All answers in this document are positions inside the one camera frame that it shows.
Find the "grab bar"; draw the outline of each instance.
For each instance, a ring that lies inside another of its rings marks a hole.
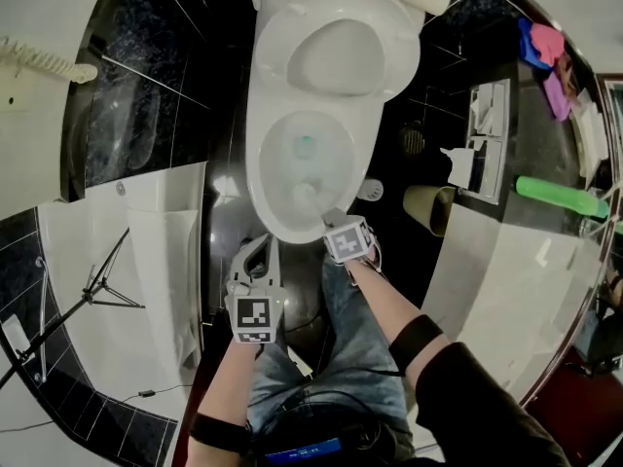
[[[48,278],[50,275],[48,274],[48,265],[44,259],[39,256],[35,265],[39,268],[43,268],[43,287],[41,289],[41,306],[39,308],[39,334],[43,334],[44,329],[46,328],[46,294],[48,293]],[[46,345],[43,343],[39,349],[39,356],[41,358],[41,383],[43,384],[46,380],[48,380],[48,367],[46,365]]]

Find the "white bathtub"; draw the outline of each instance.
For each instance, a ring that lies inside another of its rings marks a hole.
[[[61,312],[79,301],[92,265],[96,269],[101,266],[132,221],[108,282],[146,309],[86,305],[66,323],[94,388],[117,400],[147,389],[192,383],[200,355],[204,171],[205,163],[198,163],[148,173],[87,189],[86,198],[78,202],[52,202],[38,209],[43,248]],[[164,225],[170,223],[173,234]],[[181,255],[186,255],[186,262]],[[95,298],[119,301],[103,291]],[[175,347],[178,334],[173,334],[172,321],[177,316],[179,327],[180,313],[188,319],[186,325],[197,343],[190,348],[184,366],[174,361],[179,348]],[[148,399],[134,398],[130,403],[178,419],[189,390],[179,387]]]

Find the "beige trash bin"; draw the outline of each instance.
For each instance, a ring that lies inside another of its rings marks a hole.
[[[405,191],[402,207],[433,235],[443,237],[446,234],[450,208],[454,199],[454,187],[412,185]]]

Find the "blue cloth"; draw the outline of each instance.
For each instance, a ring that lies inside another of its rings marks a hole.
[[[377,320],[361,291],[351,285],[345,269],[328,258],[322,266],[322,290],[336,334],[330,362],[319,376],[305,382],[283,341],[265,344],[255,362],[247,412],[253,433],[257,434],[294,395],[300,396],[301,404],[334,403],[361,412],[352,398],[338,393],[343,392],[364,403],[389,426],[402,451],[399,456],[410,458],[414,450],[402,379],[365,370],[397,371]]]
[[[544,69],[545,71],[551,71],[553,67],[539,60],[538,51],[532,44],[531,36],[530,36],[532,23],[527,19],[520,18],[518,24],[519,24],[519,30],[521,31],[521,38],[519,40],[520,57],[525,62],[533,65],[534,67],[538,67],[539,69]]]

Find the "black tripod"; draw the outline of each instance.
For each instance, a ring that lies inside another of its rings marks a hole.
[[[78,311],[82,306],[89,305],[107,305],[107,306],[118,306],[118,307],[135,307],[135,308],[144,308],[144,305],[140,305],[139,303],[134,302],[127,296],[124,296],[122,293],[116,291],[108,285],[108,277],[112,271],[113,266],[115,265],[115,261],[117,260],[117,256],[119,255],[119,250],[121,246],[124,244],[125,238],[129,234],[129,229],[127,229],[124,234],[121,236],[119,241],[113,247],[113,250],[110,252],[106,261],[102,264],[101,268],[97,272],[97,274],[92,278],[91,282],[88,284],[88,287],[83,289],[82,298],[76,304],[74,304],[64,315],[60,316],[57,320],[50,324],[44,332],[39,334],[32,340],[32,343],[25,351],[21,351],[18,353],[18,359],[14,361],[11,369],[0,378],[0,389],[4,387],[4,385],[9,381],[9,379],[14,375],[15,372],[18,371],[18,368],[21,367],[28,361],[28,358],[31,354],[33,354],[41,344],[43,344],[49,336],[51,336],[58,327],[63,325],[76,311]],[[109,303],[107,301],[97,301],[94,296],[99,291],[105,291],[112,296],[116,297],[121,303]]]

